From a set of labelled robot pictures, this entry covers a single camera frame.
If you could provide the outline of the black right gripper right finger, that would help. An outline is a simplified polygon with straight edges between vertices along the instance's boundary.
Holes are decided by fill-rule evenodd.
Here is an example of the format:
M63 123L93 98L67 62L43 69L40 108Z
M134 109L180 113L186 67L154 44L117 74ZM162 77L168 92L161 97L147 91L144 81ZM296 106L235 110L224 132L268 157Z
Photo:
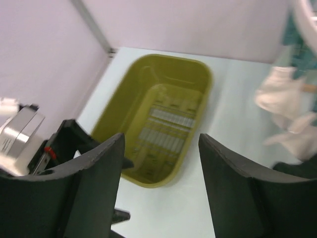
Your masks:
M216 237L316 237L315 178L262 166L207 134L199 152Z

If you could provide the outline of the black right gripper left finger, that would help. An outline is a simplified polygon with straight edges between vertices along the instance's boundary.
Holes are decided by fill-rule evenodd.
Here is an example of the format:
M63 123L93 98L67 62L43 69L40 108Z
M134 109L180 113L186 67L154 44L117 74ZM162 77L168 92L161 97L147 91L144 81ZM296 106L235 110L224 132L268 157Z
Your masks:
M3 238L113 238L122 133L38 176L0 178Z

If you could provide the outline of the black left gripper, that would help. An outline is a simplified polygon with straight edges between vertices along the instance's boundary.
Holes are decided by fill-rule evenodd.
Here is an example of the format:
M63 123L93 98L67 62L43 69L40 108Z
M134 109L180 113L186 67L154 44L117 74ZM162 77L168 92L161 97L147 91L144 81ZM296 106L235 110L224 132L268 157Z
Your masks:
M27 166L30 175L120 175L133 167L124 133L97 142L74 119L64 120Z

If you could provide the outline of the white sock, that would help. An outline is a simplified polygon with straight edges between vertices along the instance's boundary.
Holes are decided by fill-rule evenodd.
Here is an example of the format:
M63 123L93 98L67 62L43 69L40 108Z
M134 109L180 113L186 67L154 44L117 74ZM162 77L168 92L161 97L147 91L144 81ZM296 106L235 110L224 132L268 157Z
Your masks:
M315 112L300 116L305 77L293 79L294 67L273 66L255 92L258 107L272 114L273 122L283 130L264 141L265 145L281 144L300 161L317 153L317 128L312 122Z

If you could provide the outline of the white round clip hanger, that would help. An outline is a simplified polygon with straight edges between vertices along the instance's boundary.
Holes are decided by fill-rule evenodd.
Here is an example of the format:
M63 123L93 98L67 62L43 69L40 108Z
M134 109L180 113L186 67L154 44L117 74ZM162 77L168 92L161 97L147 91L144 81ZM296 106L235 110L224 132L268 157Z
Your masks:
M298 31L306 44L317 52L317 16L310 0L292 0L291 6Z

